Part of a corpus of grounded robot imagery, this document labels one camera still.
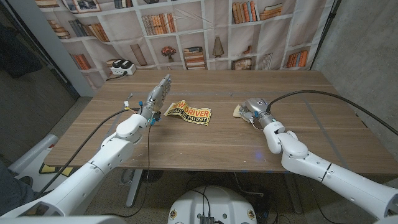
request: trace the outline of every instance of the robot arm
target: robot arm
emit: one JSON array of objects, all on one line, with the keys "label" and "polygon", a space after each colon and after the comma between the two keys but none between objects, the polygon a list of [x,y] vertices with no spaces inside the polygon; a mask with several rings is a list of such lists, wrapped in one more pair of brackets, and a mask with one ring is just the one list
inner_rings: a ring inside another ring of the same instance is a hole
[{"label": "robot arm", "polygon": [[140,131],[156,120],[170,91],[171,79],[167,75],[148,96],[140,114],[133,114],[106,138],[101,149],[81,168],[49,194],[4,214],[1,218],[25,215],[68,216],[75,214],[79,205],[96,188],[108,172],[130,158],[134,145],[142,139]]},{"label": "robot arm", "polygon": [[266,108],[263,99],[251,98],[242,104],[238,114],[247,122],[260,123],[270,151],[282,152],[285,169],[321,182],[379,220],[386,218],[389,210],[398,213],[398,189],[373,182],[311,153],[292,131],[285,132],[283,124],[267,114]]}]

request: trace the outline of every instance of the wooden table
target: wooden table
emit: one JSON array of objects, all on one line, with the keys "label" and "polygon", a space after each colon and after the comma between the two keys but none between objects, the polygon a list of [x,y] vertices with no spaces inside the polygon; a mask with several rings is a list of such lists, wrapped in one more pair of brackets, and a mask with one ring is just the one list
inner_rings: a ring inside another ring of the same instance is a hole
[{"label": "wooden table", "polygon": [[[194,108],[211,108],[211,119],[204,126],[177,116],[163,116],[150,132],[151,169],[284,172],[282,155],[270,152],[262,131],[232,116],[236,105],[251,97],[271,101],[296,90],[337,94],[326,78],[315,71],[138,70],[133,76],[106,82],[51,150],[45,163],[64,165],[102,120],[122,109],[130,93],[134,94],[130,105],[138,107],[138,101],[145,101],[148,92],[168,73],[172,75],[172,89],[162,112],[172,102],[185,100]],[[306,93],[278,101],[271,111],[311,152],[330,162],[360,174],[398,174],[398,163],[340,100]],[[104,124],[71,165],[82,166],[95,154],[109,129],[113,133],[117,124],[130,115],[125,112],[119,119]],[[143,135],[133,156],[122,167],[147,167],[147,130]]]}]

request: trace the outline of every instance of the bookshelf wallpaper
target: bookshelf wallpaper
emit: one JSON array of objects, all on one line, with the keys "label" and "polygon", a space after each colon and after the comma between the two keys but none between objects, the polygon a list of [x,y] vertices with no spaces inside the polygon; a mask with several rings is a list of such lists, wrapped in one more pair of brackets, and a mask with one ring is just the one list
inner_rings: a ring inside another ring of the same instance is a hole
[{"label": "bookshelf wallpaper", "polygon": [[307,70],[333,0],[36,3],[96,91],[121,58],[137,69]]}]

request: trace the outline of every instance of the yellow sign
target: yellow sign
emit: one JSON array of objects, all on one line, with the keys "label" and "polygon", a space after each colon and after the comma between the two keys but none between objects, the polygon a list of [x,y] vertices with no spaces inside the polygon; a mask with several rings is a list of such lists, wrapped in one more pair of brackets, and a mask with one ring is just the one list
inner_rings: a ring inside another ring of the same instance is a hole
[{"label": "yellow sign", "polygon": [[164,115],[179,115],[184,121],[209,125],[211,110],[208,108],[196,109],[189,107],[187,102],[182,100],[178,103],[172,103]]}]

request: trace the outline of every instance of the concrete wall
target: concrete wall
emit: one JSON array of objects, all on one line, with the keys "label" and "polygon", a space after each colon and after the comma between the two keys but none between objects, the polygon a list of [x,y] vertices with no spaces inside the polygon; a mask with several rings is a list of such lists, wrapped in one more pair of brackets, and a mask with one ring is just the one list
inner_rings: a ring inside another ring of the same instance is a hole
[{"label": "concrete wall", "polygon": [[[342,1],[313,70],[321,71],[341,96],[398,129],[397,49],[398,1]],[[358,115],[398,161],[398,136]]]}]

